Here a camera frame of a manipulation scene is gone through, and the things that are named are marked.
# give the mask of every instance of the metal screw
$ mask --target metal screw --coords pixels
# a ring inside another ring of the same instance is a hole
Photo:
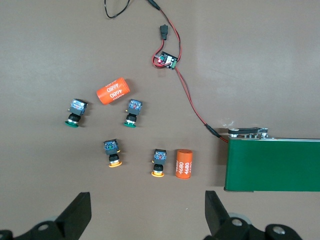
[[[240,221],[239,219],[235,218],[232,220],[232,224],[237,226],[237,227],[240,227],[242,226],[242,221]]]
[[[286,233],[286,231],[285,231],[282,227],[280,227],[280,226],[274,226],[274,227],[272,228],[272,230],[273,230],[275,233],[281,234],[281,235],[283,235],[283,234]]]
[[[40,227],[38,227],[38,230],[39,230],[39,231],[43,231],[43,230],[46,230],[48,227],[49,227],[48,224],[43,224],[43,225],[41,225]]]

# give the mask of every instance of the red wire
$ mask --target red wire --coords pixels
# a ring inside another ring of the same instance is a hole
[[[162,39],[162,43],[161,43],[161,46],[159,47],[159,49],[152,55],[152,64],[156,67],[156,68],[161,68],[162,65],[158,65],[155,63],[155,58],[156,58],[156,55],[164,48],[164,45],[165,45],[165,40]]]
[[[206,121],[200,116],[200,114],[198,113],[198,111],[197,111],[196,108],[195,108],[195,105],[194,105],[194,103],[193,103],[193,101],[192,101],[192,99],[191,99],[190,91],[189,91],[188,85],[187,85],[187,83],[186,83],[186,80],[184,79],[184,77],[182,76],[182,74],[180,73],[180,71],[179,71],[179,69],[178,69],[177,67],[175,67],[174,69],[175,69],[176,73],[177,73],[178,76],[179,76],[180,82],[181,82],[181,84],[182,84],[182,86],[183,86],[183,89],[184,89],[184,91],[185,91],[185,94],[186,94],[186,96],[187,96],[187,98],[188,98],[188,100],[189,100],[189,102],[190,102],[190,105],[191,105],[193,111],[195,112],[195,114],[197,115],[197,117],[201,120],[201,122],[202,122],[204,125],[206,125],[206,124],[207,124]],[[226,140],[226,139],[224,139],[222,136],[219,137],[219,138],[220,138],[222,141],[224,141],[224,142],[226,142],[226,143],[229,143],[229,141]]]

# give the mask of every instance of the black wire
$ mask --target black wire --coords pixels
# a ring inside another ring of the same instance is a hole
[[[129,5],[129,3],[130,3],[130,0],[128,0],[128,2],[126,3],[126,6],[124,7],[124,9],[123,9],[121,12],[117,13],[117,14],[114,15],[114,16],[109,16],[108,11],[107,11],[106,1],[107,1],[107,0],[104,0],[104,10],[105,10],[106,16],[107,16],[108,18],[110,18],[110,19],[114,19],[114,18],[116,18],[117,16],[119,16],[120,14],[122,14],[122,13],[127,9],[128,5]]]

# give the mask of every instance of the small pcb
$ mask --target small pcb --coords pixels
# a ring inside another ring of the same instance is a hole
[[[172,56],[166,52],[162,52],[161,55],[160,55],[160,58],[159,60],[161,61],[160,63],[165,65],[165,64],[168,64],[168,63],[171,63],[170,65],[166,66],[168,69],[175,69],[175,66],[177,64],[177,60],[178,58],[176,58],[175,56]]]

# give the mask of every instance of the orange cylinder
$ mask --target orange cylinder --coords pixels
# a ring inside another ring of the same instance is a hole
[[[191,177],[193,152],[189,149],[179,149],[176,154],[175,176],[179,179]]]
[[[125,79],[123,77],[109,83],[108,85],[96,91],[96,95],[103,104],[109,104],[114,100],[126,95],[130,92]]]

